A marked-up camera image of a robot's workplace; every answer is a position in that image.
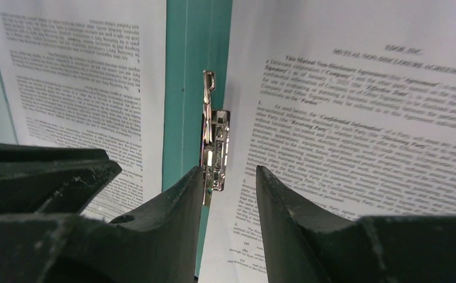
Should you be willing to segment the teal file folder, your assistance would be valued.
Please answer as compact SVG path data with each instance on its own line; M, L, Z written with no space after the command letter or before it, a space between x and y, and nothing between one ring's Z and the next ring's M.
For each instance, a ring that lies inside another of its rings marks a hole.
M225 74L226 69L219 66L219 61L225 60L227 56L228 27L231 13L230 1L165 2L166 70L161 166L162 181L159 194L171 188L193 167L201 168L200 155L204 94L203 71L215 72L216 88L212 92L212 106L216 110L221 110L219 101L223 98L223 95L219 90L222 87L222 76ZM8 106L7 117L14 129L1 74L0 81L3 97ZM17 140L15 129L14 136L15 143L13 145L39 146L20 144ZM100 149L95 147L57 148ZM203 206L202 198L199 232L201 230ZM96 219L86 216L84 210L81 213L66 214L76 214L88 219ZM105 223L112 221L96 220Z

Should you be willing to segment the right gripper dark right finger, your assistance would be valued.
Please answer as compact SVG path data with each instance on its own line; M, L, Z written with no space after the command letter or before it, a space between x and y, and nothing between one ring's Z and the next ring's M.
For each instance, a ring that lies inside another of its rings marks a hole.
M456 282L456 216L350 221L256 169L269 282Z

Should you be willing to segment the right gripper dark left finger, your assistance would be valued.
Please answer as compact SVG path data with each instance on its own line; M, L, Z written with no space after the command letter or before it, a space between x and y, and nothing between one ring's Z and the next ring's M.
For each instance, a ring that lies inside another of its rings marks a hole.
M193 282L203 174L109 223L76 214L0 215L0 282Z

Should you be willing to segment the printed paper sheet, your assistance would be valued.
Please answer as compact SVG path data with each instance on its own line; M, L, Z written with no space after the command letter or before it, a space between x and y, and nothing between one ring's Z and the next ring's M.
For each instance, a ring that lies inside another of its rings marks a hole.
M200 282L266 282L256 168L346 219L456 215L456 1L234 1Z
M20 144L104 149L110 221L161 191L165 1L0 1L0 74Z

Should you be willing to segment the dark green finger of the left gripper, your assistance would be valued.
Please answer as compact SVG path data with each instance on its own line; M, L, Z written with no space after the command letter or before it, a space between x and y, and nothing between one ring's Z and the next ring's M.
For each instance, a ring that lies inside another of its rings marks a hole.
M0 143L0 214L81 213L120 172L103 149Z

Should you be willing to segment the metal folder clip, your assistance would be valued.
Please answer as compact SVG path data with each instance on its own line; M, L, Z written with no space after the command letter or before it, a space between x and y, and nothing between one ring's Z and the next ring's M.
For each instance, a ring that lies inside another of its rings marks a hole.
M204 94L200 165L204 179L204 206L210 206L214 191L224 190L229 144L230 112L212 106L215 72L203 71Z

